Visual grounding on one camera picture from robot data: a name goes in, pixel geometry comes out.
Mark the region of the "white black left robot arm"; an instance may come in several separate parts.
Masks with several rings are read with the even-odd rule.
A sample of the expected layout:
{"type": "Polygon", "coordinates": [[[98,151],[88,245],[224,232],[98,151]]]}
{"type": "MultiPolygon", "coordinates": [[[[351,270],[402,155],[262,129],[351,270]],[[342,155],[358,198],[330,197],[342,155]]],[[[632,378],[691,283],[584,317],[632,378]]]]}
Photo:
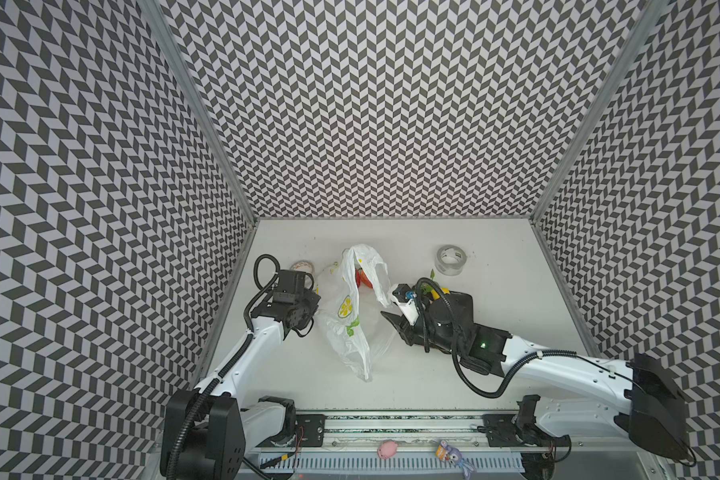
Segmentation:
{"type": "Polygon", "coordinates": [[[312,274],[280,270],[244,308],[243,338],[194,387],[169,399],[164,419],[159,472],[166,479],[233,479],[241,467],[258,476],[248,457],[266,440],[295,434],[291,399],[264,396],[245,401],[254,374],[291,332],[311,331],[320,297],[312,274]]]}

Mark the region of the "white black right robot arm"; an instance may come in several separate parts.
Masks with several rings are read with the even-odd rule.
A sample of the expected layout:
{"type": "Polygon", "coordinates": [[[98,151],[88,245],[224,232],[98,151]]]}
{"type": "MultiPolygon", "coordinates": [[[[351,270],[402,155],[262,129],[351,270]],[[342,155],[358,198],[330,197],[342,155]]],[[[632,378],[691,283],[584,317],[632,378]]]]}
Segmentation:
{"type": "Polygon", "coordinates": [[[695,463],[687,396],[658,359],[595,358],[541,346],[477,323],[473,299],[462,292],[416,293],[400,284],[390,300],[399,311],[383,316],[404,343],[448,355],[458,378],[476,395],[498,399],[516,379],[573,393],[568,400],[524,395],[510,424],[511,442],[550,446],[571,437],[624,437],[656,456],[695,463]]]}

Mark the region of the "red fake strawberry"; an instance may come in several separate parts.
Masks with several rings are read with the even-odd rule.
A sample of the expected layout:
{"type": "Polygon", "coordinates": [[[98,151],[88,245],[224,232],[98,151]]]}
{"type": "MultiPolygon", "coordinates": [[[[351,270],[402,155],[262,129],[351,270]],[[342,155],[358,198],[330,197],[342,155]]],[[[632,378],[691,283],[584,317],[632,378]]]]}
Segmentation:
{"type": "Polygon", "coordinates": [[[357,287],[366,286],[370,289],[373,289],[372,282],[369,280],[362,268],[357,268],[355,270],[355,282],[357,287]]]}

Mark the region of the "white lemon-print plastic bag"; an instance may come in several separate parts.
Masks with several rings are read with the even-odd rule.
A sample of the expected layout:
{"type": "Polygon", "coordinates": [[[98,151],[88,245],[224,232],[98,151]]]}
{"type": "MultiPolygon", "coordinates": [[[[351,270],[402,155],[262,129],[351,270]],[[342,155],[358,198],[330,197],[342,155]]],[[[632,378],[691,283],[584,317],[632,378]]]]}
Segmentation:
{"type": "Polygon", "coordinates": [[[387,353],[396,331],[381,312],[392,307],[388,265],[376,249],[357,244],[317,277],[320,296],[315,321],[332,349],[353,374],[373,380],[374,368],[387,353]],[[362,268],[373,289],[357,287],[355,270],[362,268]]]}

